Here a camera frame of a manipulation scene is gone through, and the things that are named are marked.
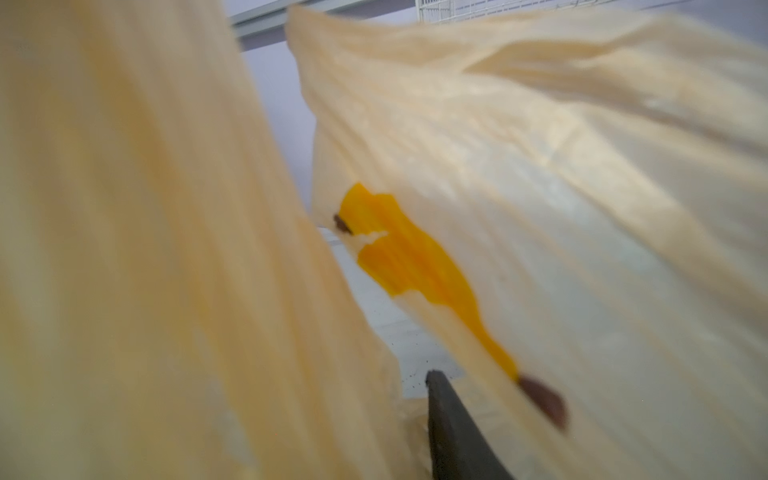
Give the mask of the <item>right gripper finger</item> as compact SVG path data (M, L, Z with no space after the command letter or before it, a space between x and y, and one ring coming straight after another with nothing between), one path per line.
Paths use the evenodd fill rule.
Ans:
M436 480L514 480L495 455L447 376L430 370L428 437Z

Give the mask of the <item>cream banana print plastic bag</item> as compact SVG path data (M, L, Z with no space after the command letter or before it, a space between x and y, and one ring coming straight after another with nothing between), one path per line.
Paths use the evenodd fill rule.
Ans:
M293 7L293 184L215 1L1 5L1 475L767 475L767 51L679 14Z

